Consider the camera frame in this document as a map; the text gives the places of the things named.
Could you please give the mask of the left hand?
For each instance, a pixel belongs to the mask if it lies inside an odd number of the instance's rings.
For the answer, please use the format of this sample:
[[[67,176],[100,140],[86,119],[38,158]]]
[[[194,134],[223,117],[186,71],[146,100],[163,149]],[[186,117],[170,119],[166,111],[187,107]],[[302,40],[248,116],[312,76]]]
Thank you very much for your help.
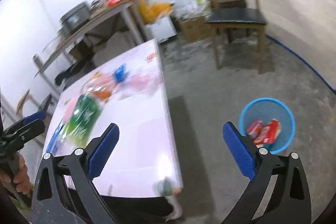
[[[11,178],[3,170],[1,170],[0,179],[2,185],[4,185],[5,182],[9,184],[11,183]],[[31,183],[27,173],[27,166],[25,159],[21,154],[19,154],[19,171],[14,176],[14,184],[16,185],[15,189],[18,193],[28,194],[31,190]]]

